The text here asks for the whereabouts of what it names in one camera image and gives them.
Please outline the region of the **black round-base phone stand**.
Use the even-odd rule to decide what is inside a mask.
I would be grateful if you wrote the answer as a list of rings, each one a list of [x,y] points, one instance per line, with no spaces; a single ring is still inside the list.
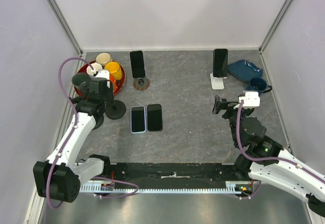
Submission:
[[[104,122],[105,103],[102,101],[89,101],[85,97],[70,98],[72,104],[76,104],[77,112],[86,113],[93,116],[95,126],[93,130],[98,129]]]

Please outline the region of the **light blue cased phone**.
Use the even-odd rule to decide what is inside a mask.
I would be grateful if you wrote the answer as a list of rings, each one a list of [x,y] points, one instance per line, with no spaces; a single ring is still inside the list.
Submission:
[[[146,113],[144,106],[131,107],[131,133],[146,132]]]

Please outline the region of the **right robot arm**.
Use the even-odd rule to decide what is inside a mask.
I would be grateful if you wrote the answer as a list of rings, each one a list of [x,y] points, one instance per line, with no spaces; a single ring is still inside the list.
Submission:
[[[266,135],[267,129],[251,114],[260,106],[257,92],[246,91],[230,102],[215,96],[212,113],[224,111],[233,143],[240,155],[233,176],[260,181],[294,195],[314,213],[324,216],[324,175],[312,169]]]

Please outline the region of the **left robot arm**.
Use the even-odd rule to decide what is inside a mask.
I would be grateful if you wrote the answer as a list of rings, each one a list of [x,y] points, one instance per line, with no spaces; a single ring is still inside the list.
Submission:
[[[75,162],[89,133],[103,124],[106,107],[113,100],[113,85],[109,80],[90,80],[86,99],[76,104],[72,122],[62,140],[44,162],[38,161],[34,165],[33,174],[40,197],[71,203],[81,186],[91,178],[96,176],[106,180],[111,176],[106,156],[93,156],[79,166]]]

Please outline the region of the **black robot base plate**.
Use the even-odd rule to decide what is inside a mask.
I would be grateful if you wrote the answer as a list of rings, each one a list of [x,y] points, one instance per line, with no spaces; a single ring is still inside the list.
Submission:
[[[134,183],[139,189],[225,188],[227,181],[240,181],[233,165],[221,163],[111,163],[104,177]]]

